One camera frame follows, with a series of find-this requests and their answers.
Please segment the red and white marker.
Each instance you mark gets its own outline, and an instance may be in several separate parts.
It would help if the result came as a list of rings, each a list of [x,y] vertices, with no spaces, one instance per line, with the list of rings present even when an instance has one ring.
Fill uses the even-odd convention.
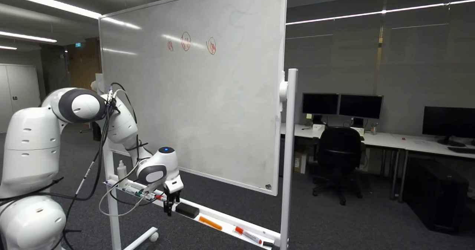
[[[245,236],[246,238],[250,239],[252,242],[255,242],[259,245],[261,245],[263,243],[263,241],[260,238],[258,238],[257,236],[253,235],[249,231],[247,231],[247,230],[245,230],[245,229],[243,229],[239,226],[235,227],[235,231],[236,231],[236,233],[239,233],[240,235]]]

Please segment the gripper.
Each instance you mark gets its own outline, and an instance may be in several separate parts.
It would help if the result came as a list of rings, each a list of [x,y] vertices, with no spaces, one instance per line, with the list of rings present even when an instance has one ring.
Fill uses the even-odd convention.
[[[164,202],[164,212],[170,217],[173,212],[173,204],[180,204],[180,194],[181,191],[175,191],[170,193],[169,191],[164,192],[166,201]]]

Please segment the orange marker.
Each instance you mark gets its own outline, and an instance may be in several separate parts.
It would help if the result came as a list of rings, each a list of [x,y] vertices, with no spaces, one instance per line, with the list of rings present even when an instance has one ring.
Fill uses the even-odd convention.
[[[210,226],[216,230],[222,230],[222,226],[215,223],[214,221],[211,221],[209,220],[208,218],[204,217],[204,216],[200,216],[199,217],[199,221],[207,226]]]

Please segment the black whiteboard eraser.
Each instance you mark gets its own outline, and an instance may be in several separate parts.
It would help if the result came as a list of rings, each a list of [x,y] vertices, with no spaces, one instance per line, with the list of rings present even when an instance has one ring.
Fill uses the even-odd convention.
[[[200,214],[200,209],[181,202],[176,205],[175,212],[188,218],[195,219]]]

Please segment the black office chair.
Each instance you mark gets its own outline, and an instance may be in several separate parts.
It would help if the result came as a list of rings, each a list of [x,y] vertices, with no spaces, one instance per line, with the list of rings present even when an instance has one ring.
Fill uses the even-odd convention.
[[[317,162],[312,182],[312,195],[332,189],[342,206],[346,205],[344,190],[358,199],[363,197],[361,183],[355,172],[366,149],[363,137],[351,127],[327,127],[318,139]]]

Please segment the long thin ceiling light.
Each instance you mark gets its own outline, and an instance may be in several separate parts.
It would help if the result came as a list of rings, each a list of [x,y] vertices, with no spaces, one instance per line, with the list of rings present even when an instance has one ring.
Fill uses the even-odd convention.
[[[435,4],[428,4],[428,5],[399,8],[399,9],[390,9],[390,10],[384,9],[384,10],[376,11],[376,12],[366,12],[366,13],[360,13],[360,14],[342,15],[342,16],[336,16],[336,17],[327,17],[327,18],[311,19],[311,20],[300,20],[296,22],[286,23],[285,25],[290,26],[290,25],[300,25],[300,24],[306,24],[306,23],[319,23],[319,22],[325,22],[328,20],[350,19],[350,18],[357,18],[357,17],[363,17],[363,16],[370,16],[370,15],[386,15],[386,14],[395,13],[395,12],[405,12],[405,11],[414,11],[414,10],[420,10],[420,9],[436,8],[436,7],[446,7],[450,5],[463,4],[463,3],[475,3],[475,0],[450,1],[448,3],[435,3]]]

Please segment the white mobile whiteboard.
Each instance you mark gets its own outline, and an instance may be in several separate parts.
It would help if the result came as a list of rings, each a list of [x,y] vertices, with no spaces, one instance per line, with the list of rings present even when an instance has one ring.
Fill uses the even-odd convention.
[[[181,171],[276,196],[287,0],[160,0],[99,19],[105,83]]]

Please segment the black computer tower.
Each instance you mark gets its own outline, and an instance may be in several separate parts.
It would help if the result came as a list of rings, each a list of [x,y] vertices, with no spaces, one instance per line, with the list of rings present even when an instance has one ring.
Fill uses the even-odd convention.
[[[457,234],[468,187],[467,179],[444,164],[413,158],[408,163],[402,198],[427,229]]]

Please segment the monitor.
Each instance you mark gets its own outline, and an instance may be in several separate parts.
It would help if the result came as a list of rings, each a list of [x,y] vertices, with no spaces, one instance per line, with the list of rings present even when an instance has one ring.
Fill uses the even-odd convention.
[[[475,139],[475,108],[425,106],[422,134],[442,137],[442,145],[464,147],[451,138]]]

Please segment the cardboard box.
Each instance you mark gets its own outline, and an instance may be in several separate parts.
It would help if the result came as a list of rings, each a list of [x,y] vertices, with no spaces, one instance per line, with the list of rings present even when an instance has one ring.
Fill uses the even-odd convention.
[[[294,160],[294,172],[300,174],[306,174],[308,154],[307,152],[295,152]]]

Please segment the row of white desks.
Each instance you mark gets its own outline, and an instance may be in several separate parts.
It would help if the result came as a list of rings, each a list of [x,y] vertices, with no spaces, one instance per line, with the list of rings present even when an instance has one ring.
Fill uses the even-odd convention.
[[[403,202],[403,194],[405,191],[406,170],[409,163],[409,154],[411,152],[418,152],[424,154],[435,154],[438,156],[451,156],[457,158],[465,158],[475,161],[475,154],[468,154],[462,152],[453,152],[448,146],[439,144],[435,138],[418,137],[402,134],[391,133],[377,133],[376,135],[364,135],[364,143],[368,147],[395,149],[397,150],[395,171],[393,173],[392,189],[390,198],[395,199],[396,180],[399,169],[399,157],[403,159],[402,182],[400,185],[399,195],[397,197],[400,203]]]

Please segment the white cabinet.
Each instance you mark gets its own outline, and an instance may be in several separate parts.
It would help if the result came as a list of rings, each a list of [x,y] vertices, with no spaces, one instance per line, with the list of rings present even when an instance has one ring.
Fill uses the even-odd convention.
[[[40,105],[35,66],[0,64],[0,133],[7,131],[12,115]]]

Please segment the row of monitors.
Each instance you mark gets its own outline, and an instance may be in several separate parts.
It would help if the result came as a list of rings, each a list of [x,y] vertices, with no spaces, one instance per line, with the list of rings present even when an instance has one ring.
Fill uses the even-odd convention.
[[[312,124],[328,125],[324,115],[341,115],[351,118],[351,127],[363,128],[368,119],[380,118],[383,101],[383,95],[307,92],[302,94],[302,113],[311,115]]]

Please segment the ceiling light strip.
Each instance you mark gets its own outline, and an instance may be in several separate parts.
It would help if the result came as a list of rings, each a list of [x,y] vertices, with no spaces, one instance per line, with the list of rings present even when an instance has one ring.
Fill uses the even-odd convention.
[[[96,12],[93,12],[93,11],[90,11],[90,10],[87,10],[87,9],[84,9],[84,8],[76,7],[76,6],[73,6],[73,5],[70,5],[70,4],[67,4],[67,3],[63,3],[63,2],[59,2],[59,1],[56,1],[56,0],[26,0],[26,1],[30,1],[30,2],[33,2],[33,3],[38,3],[38,4],[41,4],[41,5],[45,5],[45,6],[52,7],[52,8],[55,8],[55,9],[59,9],[59,10],[62,10],[62,11],[67,11],[67,12],[70,12],[70,13],[74,13],[74,14],[85,16],[85,17],[89,17],[89,18],[92,18],[92,19],[99,19],[102,16],[100,13],[96,13]]]
[[[37,36],[30,36],[30,35],[24,35],[24,34],[17,34],[17,33],[10,33],[10,32],[5,32],[0,30],[0,36],[5,36],[9,38],[15,38],[15,39],[22,39],[22,40],[33,40],[33,41],[39,41],[39,42],[49,42],[49,43],[56,43],[57,40],[55,39],[49,39],[49,38],[43,38],[43,37],[37,37]]]

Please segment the wooden door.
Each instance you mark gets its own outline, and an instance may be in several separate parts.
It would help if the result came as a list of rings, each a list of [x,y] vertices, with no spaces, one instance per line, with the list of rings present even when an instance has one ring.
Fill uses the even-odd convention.
[[[100,39],[88,38],[80,47],[66,45],[67,64],[71,87],[91,89],[96,74],[101,73]]]

